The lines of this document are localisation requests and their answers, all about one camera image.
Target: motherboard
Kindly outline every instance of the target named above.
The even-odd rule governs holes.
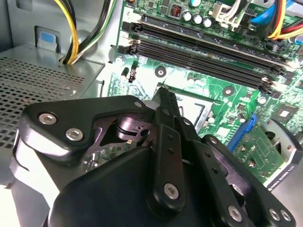
[[[264,36],[250,20],[266,9],[245,3],[226,17],[233,0],[124,1],[108,95],[151,100],[166,87],[200,137],[216,136],[271,188],[294,164],[269,122],[303,142],[303,46]]]

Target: yellow wire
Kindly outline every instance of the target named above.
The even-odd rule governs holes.
[[[282,0],[281,17],[280,17],[280,20],[278,22],[278,25],[277,25],[276,29],[269,36],[270,39],[271,38],[277,39],[277,37],[281,34],[281,29],[282,29],[282,26],[283,26],[285,12],[286,12],[286,0]]]
[[[69,61],[67,62],[67,64],[70,65],[78,54],[79,42],[78,42],[77,30],[76,30],[76,27],[72,21],[72,18],[70,16],[69,12],[66,9],[66,7],[59,0],[54,0],[54,1],[58,4],[58,6],[63,11],[63,13],[66,16],[66,19],[68,21],[68,24],[70,25],[70,28],[71,28],[72,52],[71,52],[71,57],[70,57]]]
[[[290,33],[279,35],[278,39],[288,39],[288,38],[300,35],[302,33],[303,33],[303,28],[300,28],[300,29],[298,29],[296,31],[292,31]]]

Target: white wire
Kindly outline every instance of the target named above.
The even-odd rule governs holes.
[[[239,8],[241,0],[236,0],[234,5],[232,6],[232,8],[224,15],[220,16],[220,18],[226,18],[226,17],[230,17],[233,16],[233,14],[235,14]]]
[[[226,20],[230,20],[231,18],[233,18],[233,16],[236,14],[236,12],[238,11],[238,8],[240,6],[241,0],[237,2],[235,9],[233,10],[232,14],[229,17],[226,17]]]
[[[107,20],[109,19],[108,17],[110,16],[110,11],[111,11],[111,8],[113,6],[113,3],[114,3],[115,0],[111,0],[110,2],[110,5],[109,5],[109,10],[107,12],[107,16],[106,16],[106,19],[105,19],[105,23],[104,25],[101,27],[100,31],[104,28],[104,26],[106,25],[106,22]],[[98,42],[98,40],[100,39],[102,35],[100,35],[97,39],[95,39],[94,41],[92,41],[91,43],[89,43],[80,53],[77,54],[77,57],[75,58],[75,60],[71,63],[72,65],[75,64],[79,59],[80,57],[89,49],[91,48],[96,42]]]

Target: blue slot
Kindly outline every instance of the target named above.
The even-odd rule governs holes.
[[[232,137],[231,141],[227,145],[227,149],[232,153],[233,150],[236,148],[240,140],[243,138],[244,134],[252,129],[252,127],[257,122],[256,115],[252,115],[249,121],[241,124],[234,136]]]
[[[44,42],[48,42],[51,44],[56,42],[56,36],[54,36],[53,34],[41,32],[40,36],[41,36],[41,40]]]

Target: ram slot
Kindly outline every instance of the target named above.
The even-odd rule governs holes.
[[[157,61],[210,75],[218,79],[248,86],[254,89],[259,89],[264,93],[269,92],[269,86],[265,85],[265,82],[262,80],[264,78],[263,74],[241,68],[234,70],[234,68],[228,64],[226,64],[226,67],[222,67],[222,64],[218,65],[215,60],[206,59],[205,57],[176,50],[168,46],[159,46],[156,43],[141,40],[140,47],[137,49],[137,54]]]
[[[170,40],[185,45],[193,46],[207,53],[215,54],[227,59],[242,62],[264,70],[279,72],[289,69],[285,59],[280,56],[263,52],[253,47],[233,43],[230,40],[205,34],[192,28],[184,27],[161,19],[144,15],[141,22],[142,34],[154,36],[162,40]]]

